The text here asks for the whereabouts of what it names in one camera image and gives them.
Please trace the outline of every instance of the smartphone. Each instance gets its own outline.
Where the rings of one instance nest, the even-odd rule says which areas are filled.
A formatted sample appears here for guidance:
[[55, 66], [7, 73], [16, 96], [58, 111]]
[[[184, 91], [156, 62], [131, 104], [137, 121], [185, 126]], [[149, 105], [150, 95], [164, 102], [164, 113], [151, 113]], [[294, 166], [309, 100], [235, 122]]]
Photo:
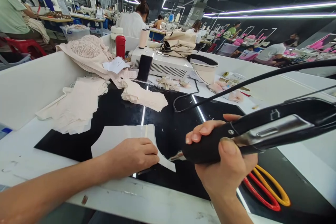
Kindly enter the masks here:
[[139, 62], [139, 72], [136, 78], [139, 81], [146, 82], [148, 80], [149, 71], [151, 70], [153, 58], [147, 55], [141, 55]]

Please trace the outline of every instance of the black cutting mat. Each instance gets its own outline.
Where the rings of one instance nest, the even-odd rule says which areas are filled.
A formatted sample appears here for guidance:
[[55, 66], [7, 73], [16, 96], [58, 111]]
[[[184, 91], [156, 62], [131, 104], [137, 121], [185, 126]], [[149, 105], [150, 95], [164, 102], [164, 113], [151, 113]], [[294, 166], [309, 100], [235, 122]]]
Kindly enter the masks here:
[[[64, 156], [77, 161], [92, 158], [91, 146], [99, 138], [104, 126], [140, 125], [143, 106], [124, 101], [120, 98], [123, 90], [113, 84], [107, 94], [99, 98], [99, 109], [93, 114], [91, 129], [82, 134], [69, 135], [51, 130], [35, 148]], [[180, 92], [162, 91], [168, 106], [161, 112], [146, 108], [144, 124], [155, 125], [155, 136], [160, 152], [167, 158], [176, 154], [185, 144], [185, 135], [205, 120], [223, 120], [224, 113], [243, 115], [239, 107], [217, 101], [208, 102], [185, 113], [174, 113], [172, 103]], [[195, 96], [196, 101], [204, 100]], [[177, 110], [193, 104], [186, 97], [176, 102]], [[176, 161], [176, 173], [157, 164], [149, 172], [140, 174], [138, 179], [183, 193], [209, 200], [194, 165], [185, 161]], [[252, 213], [283, 223], [311, 223], [317, 219], [326, 221], [335, 213], [334, 208], [323, 196], [295, 169], [290, 162], [284, 162], [284, 156], [277, 150], [269, 150], [259, 155], [259, 165], [265, 168], [282, 185], [291, 199], [292, 206], [281, 206], [281, 212], [274, 212], [262, 205], [244, 185], [240, 190]]]

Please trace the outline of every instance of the red scissors handle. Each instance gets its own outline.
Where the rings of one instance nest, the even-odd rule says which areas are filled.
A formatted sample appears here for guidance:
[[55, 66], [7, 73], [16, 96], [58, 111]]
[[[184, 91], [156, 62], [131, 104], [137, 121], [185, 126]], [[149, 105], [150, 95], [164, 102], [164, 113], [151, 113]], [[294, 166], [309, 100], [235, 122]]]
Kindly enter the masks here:
[[245, 177], [243, 181], [248, 190], [266, 207], [268, 207], [273, 211], [279, 212], [281, 210], [280, 205], [277, 202], [277, 200], [273, 197], [273, 195], [264, 187], [264, 185], [252, 173], [249, 173], [249, 176], [264, 191], [264, 193], [269, 197], [272, 203], [270, 204], [266, 200], [264, 200], [264, 198], [261, 197], [259, 193], [257, 193], [257, 191], [253, 188], [247, 177]]

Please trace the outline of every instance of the yellow scissors handle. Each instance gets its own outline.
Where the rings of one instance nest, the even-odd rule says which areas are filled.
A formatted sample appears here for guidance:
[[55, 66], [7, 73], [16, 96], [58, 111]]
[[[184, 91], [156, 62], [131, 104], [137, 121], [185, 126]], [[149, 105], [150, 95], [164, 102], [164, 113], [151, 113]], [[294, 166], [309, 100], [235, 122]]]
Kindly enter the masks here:
[[[260, 174], [258, 170], [260, 170], [262, 173], [268, 177], [272, 183], [275, 185], [275, 187], [279, 190], [281, 198], [273, 191], [273, 189], [269, 186], [269, 184], [266, 182], [264, 177]], [[285, 207], [289, 207], [291, 205], [291, 201], [289, 200], [289, 197], [285, 190], [281, 187], [281, 185], [269, 174], [267, 171], [265, 171], [263, 168], [261, 168], [259, 165], [257, 165], [253, 171], [257, 175], [257, 177], [260, 179], [260, 181], [263, 183], [263, 185], [269, 190], [269, 192], [274, 196], [274, 198], [281, 204], [284, 205]]]

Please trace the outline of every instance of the black cable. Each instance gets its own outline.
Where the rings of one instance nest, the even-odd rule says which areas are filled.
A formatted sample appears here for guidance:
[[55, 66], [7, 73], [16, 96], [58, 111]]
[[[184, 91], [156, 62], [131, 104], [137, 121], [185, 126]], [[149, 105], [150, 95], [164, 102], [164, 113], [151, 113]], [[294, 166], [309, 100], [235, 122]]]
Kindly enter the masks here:
[[195, 81], [195, 85], [196, 85], [197, 92], [195, 92], [195, 93], [190, 93], [190, 94], [185, 94], [185, 95], [182, 95], [182, 96], [177, 97], [177, 98], [173, 101], [173, 108], [174, 108], [174, 110], [175, 110], [176, 113], [179, 113], [179, 112], [180, 112], [180, 111], [177, 111], [176, 108], [175, 108], [175, 102], [176, 102], [176, 100], [178, 100], [178, 99], [180, 99], [180, 98], [183, 98], [183, 97], [190, 96], [190, 95], [194, 95], [194, 94], [200, 92], [200, 90], [198, 89], [198, 86], [197, 86], [196, 79], [193, 79], [193, 80]]
[[295, 98], [292, 98], [292, 99], [289, 99], [289, 100], [286, 100], [284, 102], [289, 102], [289, 101], [292, 101], [292, 100], [296, 100], [296, 99], [299, 99], [299, 98], [302, 98], [302, 97], [305, 97], [305, 96], [308, 96], [308, 95], [313, 95], [313, 94], [316, 94], [316, 93], [320, 93], [320, 92], [323, 92], [323, 91], [326, 91], [328, 89], [332, 89], [332, 88], [336, 88], [336, 85], [335, 86], [331, 86], [331, 87], [327, 87], [327, 88], [324, 88], [324, 89], [321, 89], [319, 91], [315, 91], [315, 92], [312, 92], [312, 93], [309, 93], [309, 94], [304, 94], [302, 96], [298, 96], [298, 97], [295, 97]]
[[226, 95], [228, 93], [231, 93], [232, 91], [235, 91], [243, 86], [246, 86], [246, 85], [249, 85], [249, 84], [252, 84], [254, 82], [257, 82], [257, 81], [261, 81], [261, 80], [264, 80], [264, 79], [267, 79], [269, 77], [273, 77], [273, 76], [276, 76], [276, 75], [280, 75], [280, 74], [285, 74], [287, 72], [291, 72], [291, 71], [298, 71], [298, 70], [302, 70], [302, 69], [308, 69], [308, 68], [316, 68], [316, 67], [331, 67], [331, 66], [336, 66], [336, 59], [326, 59], [326, 60], [321, 60], [321, 61], [313, 61], [313, 62], [307, 62], [307, 63], [302, 63], [302, 64], [298, 64], [298, 65], [293, 65], [293, 66], [286, 66], [284, 68], [280, 68], [278, 70], [274, 70], [272, 72], [268, 72], [268, 73], [265, 73], [265, 74], [262, 74], [262, 75], [259, 75], [257, 77], [254, 77], [252, 79], [249, 79], [249, 80], [246, 80], [244, 82], [241, 82], [239, 84], [237, 84], [236, 86], [233, 86], [221, 93], [218, 93], [218, 94], [215, 94], [214, 96], [211, 96], [201, 102], [198, 102], [188, 108], [185, 108], [183, 110], [180, 110], [180, 111], [176, 111], [176, 113], [181, 113], [181, 112], [184, 112], [184, 111], [187, 111], [187, 110], [190, 110], [190, 109], [193, 109], [193, 108], [196, 108], [198, 107], [199, 105], [202, 105], [208, 101], [211, 101], [213, 99], [216, 99], [220, 96], [223, 96], [223, 95]]

